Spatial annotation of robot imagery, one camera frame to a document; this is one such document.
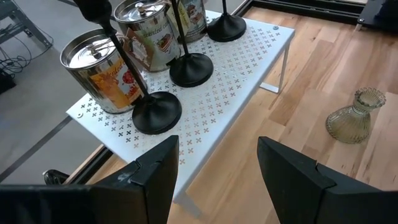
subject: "ribbed glass vase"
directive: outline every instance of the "ribbed glass vase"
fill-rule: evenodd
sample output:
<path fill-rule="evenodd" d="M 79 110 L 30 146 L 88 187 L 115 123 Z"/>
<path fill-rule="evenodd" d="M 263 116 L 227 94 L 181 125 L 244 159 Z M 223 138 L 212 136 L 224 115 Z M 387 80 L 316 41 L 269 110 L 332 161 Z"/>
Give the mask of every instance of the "ribbed glass vase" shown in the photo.
<path fill-rule="evenodd" d="M 354 103 L 333 112 L 326 119 L 326 129 L 335 139 L 360 143 L 370 133 L 370 112 L 386 103 L 386 97 L 375 88 L 361 88 L 355 92 Z"/>

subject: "white metal table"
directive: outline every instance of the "white metal table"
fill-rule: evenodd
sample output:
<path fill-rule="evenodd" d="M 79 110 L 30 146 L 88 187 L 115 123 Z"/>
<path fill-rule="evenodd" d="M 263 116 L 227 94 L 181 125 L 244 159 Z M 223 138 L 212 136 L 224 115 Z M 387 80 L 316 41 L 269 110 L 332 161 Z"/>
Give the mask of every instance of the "white metal table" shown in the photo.
<path fill-rule="evenodd" d="M 220 13 L 207 11 L 208 19 Z M 145 73 L 149 92 L 169 91 L 182 104 L 182 116 L 177 125 L 166 133 L 151 136 L 138 132 L 131 112 L 105 113 L 89 94 L 75 103 L 67 113 L 103 144 L 126 162 L 131 162 L 168 138 L 180 136 L 180 167 L 174 192 L 174 202 L 194 216 L 201 211 L 185 193 L 200 169 L 213 153 L 247 102 L 263 87 L 278 93 L 282 86 L 287 52 L 294 30 L 245 19 L 246 33 L 238 40 L 218 43 L 207 36 L 188 45 L 190 52 L 204 53 L 214 63 L 214 73 L 204 84 L 195 88 L 180 88 L 172 83 L 169 71 Z M 285 51 L 280 85 L 262 81 Z"/>

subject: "can label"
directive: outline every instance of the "can label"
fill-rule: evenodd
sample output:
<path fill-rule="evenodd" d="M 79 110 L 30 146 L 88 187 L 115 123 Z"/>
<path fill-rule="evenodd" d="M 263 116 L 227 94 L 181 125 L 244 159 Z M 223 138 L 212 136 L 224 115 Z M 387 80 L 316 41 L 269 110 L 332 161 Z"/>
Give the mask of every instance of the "can label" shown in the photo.
<path fill-rule="evenodd" d="M 141 96 L 141 89 L 118 53 L 110 56 L 100 67 L 102 72 L 90 78 L 115 107 L 129 106 Z"/>
<path fill-rule="evenodd" d="M 191 22 L 189 20 L 187 10 L 184 8 L 184 5 L 182 4 L 181 1 L 178 4 L 178 14 L 181 19 L 181 25 L 182 25 L 182 30 L 183 30 L 184 36 L 186 36 L 186 34 L 189 30 L 189 27 L 191 25 Z M 170 7 L 170 9 L 167 11 L 167 17 L 169 18 L 169 21 L 173 24 L 172 25 L 173 33 L 174 33 L 175 38 L 177 39 L 178 37 L 180 37 L 180 32 L 178 30 L 177 21 L 175 20 L 175 14 L 174 14 L 174 10 L 172 7 Z"/>
<path fill-rule="evenodd" d="M 206 28 L 206 12 L 202 0 L 181 0 L 187 10 L 190 20 L 189 30 L 186 34 L 188 40 L 202 35 Z"/>
<path fill-rule="evenodd" d="M 140 30 L 128 28 L 129 42 L 124 48 L 150 72 L 167 69 L 166 64 L 179 57 L 180 47 L 165 16 L 150 18 Z"/>

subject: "wire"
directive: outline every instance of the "wire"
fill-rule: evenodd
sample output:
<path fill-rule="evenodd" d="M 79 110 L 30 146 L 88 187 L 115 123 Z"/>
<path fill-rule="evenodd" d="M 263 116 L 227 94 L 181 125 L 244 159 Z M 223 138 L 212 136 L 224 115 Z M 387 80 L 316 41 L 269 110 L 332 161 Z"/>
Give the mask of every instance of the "wire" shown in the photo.
<path fill-rule="evenodd" d="M 14 4 L 19 8 L 19 10 L 22 13 L 24 13 L 15 1 L 14 1 Z M 4 59 L 0 59 L 0 71 L 2 70 L 4 72 L 7 72 L 12 78 L 15 77 L 16 73 L 21 73 L 23 71 L 23 69 L 31 63 L 32 60 L 34 60 L 34 59 L 40 57 L 41 55 L 43 55 L 44 53 L 46 53 L 54 44 L 54 39 L 51 35 L 49 35 L 48 33 L 46 33 L 46 31 L 39 28 L 36 24 L 34 24 L 34 25 L 36 26 L 36 28 L 38 28 L 38 30 L 40 30 L 45 35 L 47 35 L 48 38 L 51 40 L 50 45 L 42 53 L 33 57 L 32 52 L 30 51 L 28 46 L 26 46 L 26 44 L 23 41 L 21 41 L 20 39 L 18 39 L 15 36 L 13 38 L 17 39 L 26 48 L 26 51 L 29 54 L 29 58 L 25 58 L 20 55 L 14 57 L 14 58 L 11 58 L 7 54 L 7 52 L 0 47 L 0 53 L 2 53 L 2 56 L 4 57 Z M 23 27 L 23 25 L 21 23 L 14 24 L 14 25 L 9 24 L 6 28 L 0 29 L 0 37 L 3 35 L 9 35 L 14 30 L 20 29 L 21 27 Z"/>

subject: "hardwood floor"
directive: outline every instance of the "hardwood floor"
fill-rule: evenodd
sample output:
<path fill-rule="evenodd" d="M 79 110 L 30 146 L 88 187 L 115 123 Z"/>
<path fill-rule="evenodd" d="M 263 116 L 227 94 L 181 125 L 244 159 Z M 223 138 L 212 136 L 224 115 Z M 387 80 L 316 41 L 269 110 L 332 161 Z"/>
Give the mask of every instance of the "hardwood floor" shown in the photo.
<path fill-rule="evenodd" d="M 283 92 L 257 91 L 188 189 L 204 215 L 196 220 L 173 204 L 169 223 L 279 223 L 257 161 L 258 136 L 377 188 L 398 190 L 397 38 L 266 9 L 252 8 L 246 17 L 297 31 Z M 281 63 L 267 82 L 278 80 Z M 364 86 L 387 97 L 386 105 L 371 114 L 369 139 L 352 145 L 334 140 L 325 129 L 326 117 L 349 105 Z"/>

